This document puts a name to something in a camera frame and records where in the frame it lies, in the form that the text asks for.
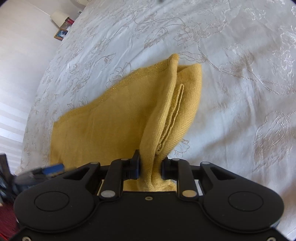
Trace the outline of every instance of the picture frame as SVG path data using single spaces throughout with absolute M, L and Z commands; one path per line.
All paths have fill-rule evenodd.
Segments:
M 66 29 L 60 28 L 54 37 L 56 39 L 63 40 L 67 33 L 68 33 L 68 31 Z

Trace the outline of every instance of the red carpet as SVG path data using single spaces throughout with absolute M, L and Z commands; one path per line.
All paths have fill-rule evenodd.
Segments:
M 13 204 L 5 203 L 3 207 L 0 207 L 0 240 L 10 239 L 18 230 Z

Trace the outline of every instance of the yellow knit fabric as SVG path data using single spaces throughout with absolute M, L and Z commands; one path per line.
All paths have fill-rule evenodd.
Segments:
M 54 123 L 51 164 L 79 167 L 91 161 L 109 165 L 140 149 L 141 177 L 124 182 L 125 190 L 172 191 L 160 175 L 161 161 L 180 142 L 200 100 L 201 65 L 178 65 L 173 54 L 140 68 L 90 104 Z

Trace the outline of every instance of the metal pin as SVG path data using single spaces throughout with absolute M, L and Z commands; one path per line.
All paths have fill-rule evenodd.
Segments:
M 197 195 L 197 192 L 193 190 L 185 190 L 182 192 L 182 195 L 184 197 L 195 197 Z
M 152 201 L 152 200 L 153 200 L 153 197 L 151 197 L 151 196 L 147 196 L 147 197 L 145 197 L 145 200 L 147 200 L 147 201 Z
M 25 236 L 22 238 L 22 241 L 32 241 L 29 237 Z
M 111 198 L 115 196 L 115 192 L 112 190 L 105 190 L 101 192 L 101 196 L 105 198 Z

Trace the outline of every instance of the bed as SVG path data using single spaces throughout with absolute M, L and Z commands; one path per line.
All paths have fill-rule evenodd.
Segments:
M 195 120 L 170 158 L 210 161 L 278 192 L 296 238 L 296 5 L 290 0 L 91 1 L 40 82 L 18 172 L 45 166 L 53 123 L 178 53 L 201 63 Z

